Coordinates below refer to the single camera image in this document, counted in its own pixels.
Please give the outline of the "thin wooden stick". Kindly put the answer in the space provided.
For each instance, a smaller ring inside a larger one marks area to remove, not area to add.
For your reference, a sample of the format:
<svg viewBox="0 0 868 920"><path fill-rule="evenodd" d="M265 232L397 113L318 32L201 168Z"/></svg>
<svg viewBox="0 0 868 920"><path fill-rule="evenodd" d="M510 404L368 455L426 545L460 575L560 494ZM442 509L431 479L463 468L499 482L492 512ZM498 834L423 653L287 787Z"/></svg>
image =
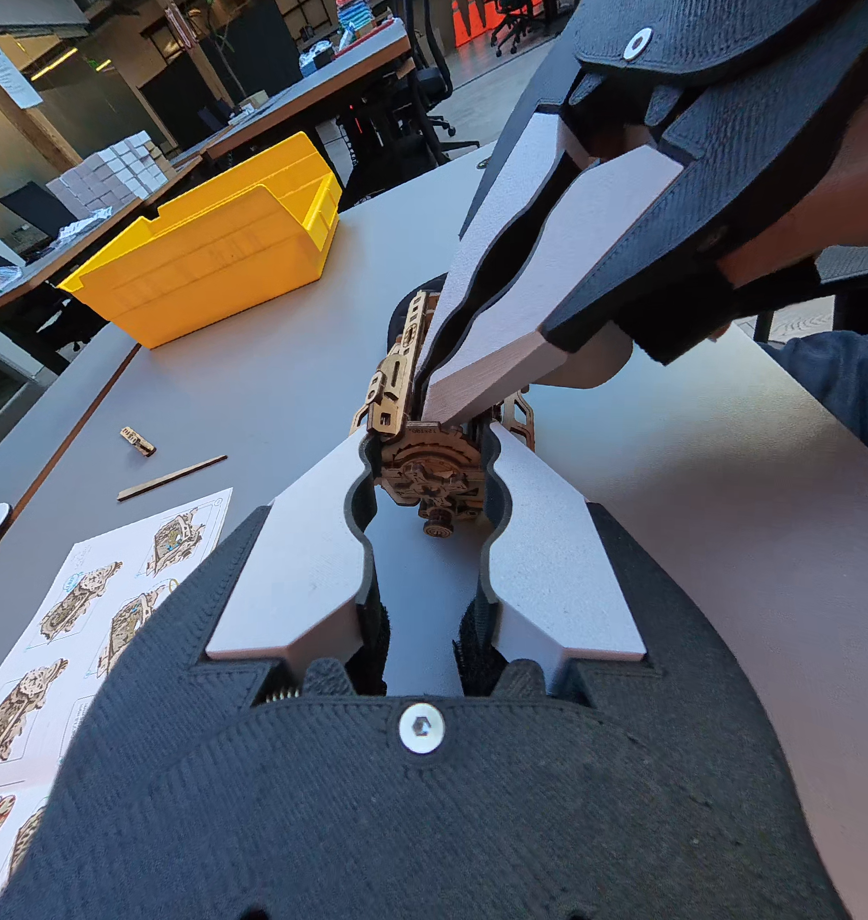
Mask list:
<svg viewBox="0 0 868 920"><path fill-rule="evenodd" d="M171 473L165 474L163 476L154 477L148 481L145 481L139 485L123 489L118 492L117 501L119 503L131 500L133 498L139 497L145 493L152 491L153 489L162 488L166 485L169 485L177 480L188 477L200 470L209 468L210 466L215 466L223 461L228 459L227 454L221 454L214 456L205 461L200 461L190 466L185 466L178 470L175 470Z"/></svg>

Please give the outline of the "wooden mechanical model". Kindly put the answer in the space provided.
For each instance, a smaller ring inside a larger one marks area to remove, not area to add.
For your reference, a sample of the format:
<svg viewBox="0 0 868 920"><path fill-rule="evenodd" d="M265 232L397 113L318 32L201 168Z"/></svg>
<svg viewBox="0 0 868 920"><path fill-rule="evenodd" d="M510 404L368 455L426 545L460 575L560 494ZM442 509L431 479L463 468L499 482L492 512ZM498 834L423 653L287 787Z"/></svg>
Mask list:
<svg viewBox="0 0 868 920"><path fill-rule="evenodd" d="M378 364L351 432L365 428L381 449L377 483L402 507L416 507L424 532L450 537L455 523L474 520L486 498L482 460L483 429L500 421L535 449L532 407L518 391L502 404L462 425L422 421L412 408L418 357L440 294L418 292L403 333Z"/></svg>

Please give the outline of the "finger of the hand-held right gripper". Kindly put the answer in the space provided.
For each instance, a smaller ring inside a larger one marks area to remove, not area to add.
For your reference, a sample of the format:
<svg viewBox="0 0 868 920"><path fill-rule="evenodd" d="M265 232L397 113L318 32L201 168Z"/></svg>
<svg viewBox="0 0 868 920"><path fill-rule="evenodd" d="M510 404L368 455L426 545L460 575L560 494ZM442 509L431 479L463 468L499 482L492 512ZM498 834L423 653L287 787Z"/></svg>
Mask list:
<svg viewBox="0 0 868 920"><path fill-rule="evenodd" d="M549 213L532 255L428 380L422 420L462 423L566 362L539 328L681 174L643 145L584 171Z"/></svg>
<svg viewBox="0 0 868 920"><path fill-rule="evenodd" d="M461 239L418 357L417 395L523 268L548 214L589 163L558 115L532 115Z"/></svg>

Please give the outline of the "person's dark clothing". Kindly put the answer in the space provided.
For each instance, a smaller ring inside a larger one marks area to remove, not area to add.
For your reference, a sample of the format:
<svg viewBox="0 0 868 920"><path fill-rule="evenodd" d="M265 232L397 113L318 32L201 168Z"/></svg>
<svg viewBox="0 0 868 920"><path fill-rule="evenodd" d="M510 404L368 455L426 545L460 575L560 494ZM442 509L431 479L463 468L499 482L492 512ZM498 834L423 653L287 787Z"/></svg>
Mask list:
<svg viewBox="0 0 868 920"><path fill-rule="evenodd" d="M827 331L762 349L868 447L868 335Z"/></svg>

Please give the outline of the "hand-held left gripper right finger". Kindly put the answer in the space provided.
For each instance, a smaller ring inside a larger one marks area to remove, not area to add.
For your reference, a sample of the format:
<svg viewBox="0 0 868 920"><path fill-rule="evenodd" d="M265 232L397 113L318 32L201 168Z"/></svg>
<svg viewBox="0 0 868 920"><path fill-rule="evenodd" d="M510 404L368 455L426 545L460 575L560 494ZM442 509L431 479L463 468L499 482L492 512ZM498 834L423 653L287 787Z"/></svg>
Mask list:
<svg viewBox="0 0 868 920"><path fill-rule="evenodd" d="M483 436L483 546L477 638L507 661L538 663L559 692L571 660L647 652L584 496L498 422Z"/></svg>

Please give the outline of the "clear plastic bags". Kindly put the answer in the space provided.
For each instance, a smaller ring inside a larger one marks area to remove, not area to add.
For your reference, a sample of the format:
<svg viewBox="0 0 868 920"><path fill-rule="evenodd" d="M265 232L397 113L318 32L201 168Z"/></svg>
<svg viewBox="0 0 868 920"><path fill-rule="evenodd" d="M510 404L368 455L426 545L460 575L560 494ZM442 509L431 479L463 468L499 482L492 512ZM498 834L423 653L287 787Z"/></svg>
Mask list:
<svg viewBox="0 0 868 920"><path fill-rule="evenodd" d="M70 224L66 224L60 227L57 236L50 244L50 248L58 249L61 247L72 246L72 244L77 239L79 239L81 236L84 236L101 224L104 224L108 219L112 217L112 215L113 209L112 207L108 206L106 208L101 208L93 211L89 214L88 217L85 217L82 220L76 220Z"/></svg>

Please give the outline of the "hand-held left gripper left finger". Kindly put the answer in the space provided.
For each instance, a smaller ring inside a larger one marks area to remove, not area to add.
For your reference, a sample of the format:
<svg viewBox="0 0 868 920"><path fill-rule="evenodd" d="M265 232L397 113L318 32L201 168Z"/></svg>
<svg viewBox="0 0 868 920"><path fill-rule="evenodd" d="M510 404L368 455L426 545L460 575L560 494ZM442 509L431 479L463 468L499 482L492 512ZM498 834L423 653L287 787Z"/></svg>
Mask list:
<svg viewBox="0 0 868 920"><path fill-rule="evenodd" d="M212 660L274 657L290 673L342 663L364 643L376 513L368 435L353 433L271 503L215 627Z"/></svg>

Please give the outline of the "person's right hand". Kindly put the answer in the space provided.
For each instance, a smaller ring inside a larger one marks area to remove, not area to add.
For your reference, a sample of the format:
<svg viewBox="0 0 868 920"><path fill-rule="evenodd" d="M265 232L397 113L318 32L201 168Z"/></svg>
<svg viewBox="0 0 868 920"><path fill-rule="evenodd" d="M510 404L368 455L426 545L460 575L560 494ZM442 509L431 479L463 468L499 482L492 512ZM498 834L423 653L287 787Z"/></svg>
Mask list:
<svg viewBox="0 0 868 920"><path fill-rule="evenodd" d="M819 183L759 236L719 259L740 288L832 246L868 247L868 97L856 110L840 151Z"/></svg>

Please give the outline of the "stack of small white boxes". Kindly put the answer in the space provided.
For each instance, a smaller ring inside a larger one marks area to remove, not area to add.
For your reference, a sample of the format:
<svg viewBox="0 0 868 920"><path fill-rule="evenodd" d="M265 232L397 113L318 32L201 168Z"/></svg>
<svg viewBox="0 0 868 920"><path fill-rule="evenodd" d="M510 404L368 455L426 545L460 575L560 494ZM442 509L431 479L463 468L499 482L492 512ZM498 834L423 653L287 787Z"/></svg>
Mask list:
<svg viewBox="0 0 868 920"><path fill-rule="evenodd" d="M142 131L87 156L46 188L82 220L97 210L117 212L134 200L144 200L175 177L175 168Z"/></svg>

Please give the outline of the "yellow plastic bin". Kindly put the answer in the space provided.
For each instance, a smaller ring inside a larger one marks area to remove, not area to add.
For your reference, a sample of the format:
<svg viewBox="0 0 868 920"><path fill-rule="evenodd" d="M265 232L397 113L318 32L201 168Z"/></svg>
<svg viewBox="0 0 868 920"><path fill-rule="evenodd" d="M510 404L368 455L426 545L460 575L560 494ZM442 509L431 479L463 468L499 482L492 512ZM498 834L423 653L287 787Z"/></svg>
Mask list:
<svg viewBox="0 0 868 920"><path fill-rule="evenodd" d="M59 288L153 349L318 280L340 196L298 132L139 218Z"/></svg>

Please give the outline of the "wood-edged grey desk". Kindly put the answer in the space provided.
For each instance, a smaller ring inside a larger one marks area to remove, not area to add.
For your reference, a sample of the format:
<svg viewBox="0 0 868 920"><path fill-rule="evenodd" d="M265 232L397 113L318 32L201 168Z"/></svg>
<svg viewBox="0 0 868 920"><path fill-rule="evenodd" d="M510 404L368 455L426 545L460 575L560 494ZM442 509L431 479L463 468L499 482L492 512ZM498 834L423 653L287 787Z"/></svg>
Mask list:
<svg viewBox="0 0 868 920"><path fill-rule="evenodd" d="M51 284L61 282L86 260L91 259L95 252L105 247L133 221L140 216L156 213L159 201L177 190L179 184L189 177L201 163L201 155L187 158L177 170L175 178L168 180L162 188L152 192L148 199L134 201L80 236L72 245L61 247L27 265L22 278L0 293L0 322L5 320L13 305L27 294L36 291L45 282Z"/></svg>
<svg viewBox="0 0 868 920"><path fill-rule="evenodd" d="M321 114L323 106L330 106L338 96L357 91L358 86L378 78L384 71L401 66L410 49L404 21L392 17L364 39L350 45L332 63L270 97L267 104L250 116L175 156L172 164L175 168L184 167L196 156L215 160L299 118L305 118L309 127L327 121L334 115Z"/></svg>

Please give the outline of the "white paper sign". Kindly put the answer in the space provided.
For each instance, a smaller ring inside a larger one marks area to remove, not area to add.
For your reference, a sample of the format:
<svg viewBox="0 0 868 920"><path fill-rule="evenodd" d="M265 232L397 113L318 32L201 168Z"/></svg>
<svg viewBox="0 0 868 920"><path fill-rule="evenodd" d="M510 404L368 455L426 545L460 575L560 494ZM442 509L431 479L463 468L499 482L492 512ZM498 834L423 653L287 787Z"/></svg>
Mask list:
<svg viewBox="0 0 868 920"><path fill-rule="evenodd" d="M0 86L19 109L32 109L43 102L32 84L0 48Z"/></svg>

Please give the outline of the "wooden post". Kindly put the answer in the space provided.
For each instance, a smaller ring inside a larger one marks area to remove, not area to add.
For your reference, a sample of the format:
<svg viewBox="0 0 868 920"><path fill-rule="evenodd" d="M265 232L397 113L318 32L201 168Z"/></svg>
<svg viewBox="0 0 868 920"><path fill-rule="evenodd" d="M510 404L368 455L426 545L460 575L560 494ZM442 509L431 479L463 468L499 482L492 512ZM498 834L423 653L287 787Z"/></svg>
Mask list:
<svg viewBox="0 0 868 920"><path fill-rule="evenodd" d="M22 109L1 82L0 113L57 173L61 174L82 163L83 158L37 106Z"/></svg>

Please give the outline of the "illustrated instruction booklet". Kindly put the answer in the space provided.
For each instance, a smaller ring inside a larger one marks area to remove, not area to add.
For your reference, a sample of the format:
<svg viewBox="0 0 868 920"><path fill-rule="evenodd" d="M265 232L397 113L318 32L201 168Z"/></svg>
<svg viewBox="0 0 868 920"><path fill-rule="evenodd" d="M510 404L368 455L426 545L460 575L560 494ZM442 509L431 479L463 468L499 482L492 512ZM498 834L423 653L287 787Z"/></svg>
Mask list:
<svg viewBox="0 0 868 920"><path fill-rule="evenodd" d="M222 489L72 546L0 666L0 892L99 688L216 546L232 494Z"/></svg>

